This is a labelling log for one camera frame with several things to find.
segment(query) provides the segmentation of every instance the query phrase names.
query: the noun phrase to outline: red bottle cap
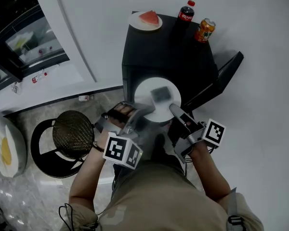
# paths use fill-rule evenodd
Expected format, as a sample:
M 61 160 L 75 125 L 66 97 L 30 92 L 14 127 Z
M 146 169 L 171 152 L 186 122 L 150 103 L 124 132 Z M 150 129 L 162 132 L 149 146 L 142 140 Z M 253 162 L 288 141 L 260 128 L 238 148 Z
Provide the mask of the red bottle cap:
M 188 4 L 189 6 L 194 7 L 195 2 L 194 2 L 194 1 L 191 1 L 191 0 L 188 0 L 187 4 Z

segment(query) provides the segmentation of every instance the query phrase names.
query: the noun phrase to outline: black panel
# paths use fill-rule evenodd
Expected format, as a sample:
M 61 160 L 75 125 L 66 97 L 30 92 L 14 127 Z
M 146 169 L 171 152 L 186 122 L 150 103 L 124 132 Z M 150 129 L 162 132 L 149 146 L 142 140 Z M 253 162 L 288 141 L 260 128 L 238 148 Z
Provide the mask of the black panel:
M 195 96 L 193 100 L 184 105 L 185 110 L 188 112 L 193 111 L 221 94 L 225 90 L 233 75 L 236 73 L 236 70 L 239 68 L 243 58 L 243 54 L 238 52 L 219 70 L 219 77 L 214 83 L 206 87 L 201 93 Z
M 22 62 L 18 56 L 5 44 L 0 44 L 0 69 L 18 82 L 23 79 L 23 74 L 18 68 L 19 64 L 22 64 Z

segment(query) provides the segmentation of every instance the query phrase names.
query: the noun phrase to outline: black stool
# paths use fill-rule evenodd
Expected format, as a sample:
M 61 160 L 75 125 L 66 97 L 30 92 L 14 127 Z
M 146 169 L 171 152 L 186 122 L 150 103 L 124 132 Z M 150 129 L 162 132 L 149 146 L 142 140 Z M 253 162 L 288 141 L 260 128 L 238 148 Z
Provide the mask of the black stool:
M 53 142 L 55 150 L 41 154 L 39 140 L 42 133 L 53 127 Z M 94 141 L 94 125 L 81 112 L 69 110 L 58 116 L 39 123 L 33 131 L 31 138 L 31 155 L 37 167 L 46 175 L 55 178 L 66 178 L 76 174 L 84 162 L 82 159 L 89 153 Z M 65 160 L 58 156 L 73 159 Z

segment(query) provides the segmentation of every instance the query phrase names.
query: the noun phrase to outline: can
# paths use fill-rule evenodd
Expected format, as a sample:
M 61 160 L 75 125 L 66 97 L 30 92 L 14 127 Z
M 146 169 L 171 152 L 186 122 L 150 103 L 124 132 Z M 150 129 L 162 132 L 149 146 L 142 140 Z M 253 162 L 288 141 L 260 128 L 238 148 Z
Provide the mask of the can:
M 199 24 L 199 27 L 195 33 L 195 39 L 200 43 L 205 43 L 208 41 L 212 32 L 215 30 L 215 23 L 209 18 L 205 18 Z
M 86 102 L 86 101 L 89 101 L 90 96 L 89 95 L 83 95 L 83 96 L 79 96 L 78 99 L 80 102 Z

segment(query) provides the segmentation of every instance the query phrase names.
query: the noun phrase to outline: bottle label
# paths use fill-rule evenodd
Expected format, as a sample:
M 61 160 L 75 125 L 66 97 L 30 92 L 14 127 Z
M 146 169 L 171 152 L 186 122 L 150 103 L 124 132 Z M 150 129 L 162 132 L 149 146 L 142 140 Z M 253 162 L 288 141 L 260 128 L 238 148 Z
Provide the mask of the bottle label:
M 178 16 L 181 20 L 183 21 L 192 21 L 193 17 L 192 16 L 188 16 L 186 14 L 184 14 L 183 12 L 180 11 L 179 16 Z

